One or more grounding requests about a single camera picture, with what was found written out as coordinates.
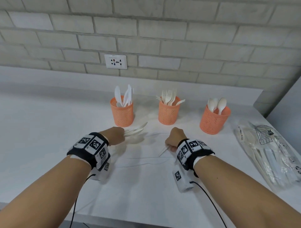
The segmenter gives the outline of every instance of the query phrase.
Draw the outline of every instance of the outlet faceplate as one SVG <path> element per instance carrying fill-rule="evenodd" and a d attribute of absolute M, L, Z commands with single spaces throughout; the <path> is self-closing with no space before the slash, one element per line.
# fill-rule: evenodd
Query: outlet faceplate
<path fill-rule="evenodd" d="M 126 55 L 104 55 L 107 68 L 127 69 Z"/>

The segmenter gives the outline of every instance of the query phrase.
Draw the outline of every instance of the perforated plastic container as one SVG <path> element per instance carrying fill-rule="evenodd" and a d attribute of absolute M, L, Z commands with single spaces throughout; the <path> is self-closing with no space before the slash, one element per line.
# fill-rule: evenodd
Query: perforated plastic container
<path fill-rule="evenodd" d="M 160 101 L 158 120 L 161 124 L 173 125 L 176 122 L 180 109 L 180 105 L 176 105 L 178 101 L 180 101 L 180 98 L 175 97 L 172 106 L 165 105 Z"/>
<path fill-rule="evenodd" d="M 121 108 L 116 106 L 117 101 L 115 98 L 112 98 L 110 103 L 116 126 L 122 128 L 130 126 L 134 121 L 133 103 Z"/>
<path fill-rule="evenodd" d="M 204 114 L 200 122 L 200 128 L 207 134 L 217 134 L 222 129 L 224 123 L 231 114 L 231 110 L 225 107 L 221 115 L 218 115 L 219 109 L 211 112 L 206 105 Z"/>

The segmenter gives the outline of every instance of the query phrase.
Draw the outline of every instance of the bag of plastic utensils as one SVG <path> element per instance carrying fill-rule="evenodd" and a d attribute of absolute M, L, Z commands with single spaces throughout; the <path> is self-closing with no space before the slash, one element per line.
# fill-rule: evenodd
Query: bag of plastic utensils
<path fill-rule="evenodd" d="M 272 191 L 301 182 L 301 164 L 274 128 L 241 120 L 235 135 Z"/>

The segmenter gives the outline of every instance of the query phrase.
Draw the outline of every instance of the human hand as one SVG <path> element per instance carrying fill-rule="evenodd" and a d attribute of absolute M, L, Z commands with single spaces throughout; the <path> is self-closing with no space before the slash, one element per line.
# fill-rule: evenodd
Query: human hand
<path fill-rule="evenodd" d="M 165 140 L 165 144 L 170 145 L 171 151 L 176 152 L 179 142 L 183 139 L 187 139 L 184 131 L 179 128 L 173 128 L 171 129 L 169 137 Z"/>
<path fill-rule="evenodd" d="M 99 133 L 109 140 L 109 146 L 117 145 L 124 141 L 124 129 L 120 127 L 112 127 Z"/>

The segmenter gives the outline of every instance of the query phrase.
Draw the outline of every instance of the wire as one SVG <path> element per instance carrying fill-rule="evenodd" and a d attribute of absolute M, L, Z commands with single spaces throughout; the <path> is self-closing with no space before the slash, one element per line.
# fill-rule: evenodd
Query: wire
<path fill-rule="evenodd" d="M 86 227 L 90 228 L 86 223 L 83 223 Z"/>
<path fill-rule="evenodd" d="M 96 175 L 96 174 L 92 174 L 92 175 L 88 176 L 88 178 L 86 179 L 86 181 L 87 181 L 90 177 L 95 176 L 95 175 Z M 75 200 L 75 203 L 74 203 L 73 214 L 72 214 L 72 219 L 71 219 L 71 223 L 70 223 L 69 228 L 71 228 L 72 223 L 73 223 L 73 218 L 74 218 L 74 214 L 75 214 L 75 207 L 76 207 L 77 198 L 78 198 L 78 197 L 76 197 L 76 200 Z"/>
<path fill-rule="evenodd" d="M 195 183 L 196 185 L 198 185 L 198 186 L 205 192 L 205 194 L 208 196 L 208 198 L 210 199 L 211 203 L 213 204 L 214 208 L 216 209 L 216 211 L 217 211 L 219 217 L 220 217 L 221 220 L 223 221 L 223 224 L 224 224 L 225 227 L 227 228 L 226 223 L 224 222 L 223 218 L 221 217 L 221 214 L 220 214 L 219 211 L 217 210 L 216 206 L 215 206 L 214 203 L 212 202 L 212 200 L 211 200 L 211 198 L 209 197 L 209 195 L 207 194 L 207 192 L 206 192 L 206 191 L 205 191 L 205 190 L 204 190 L 197 182 L 195 182 L 195 181 L 190 181 L 189 183 L 190 183 L 190 184 Z"/>

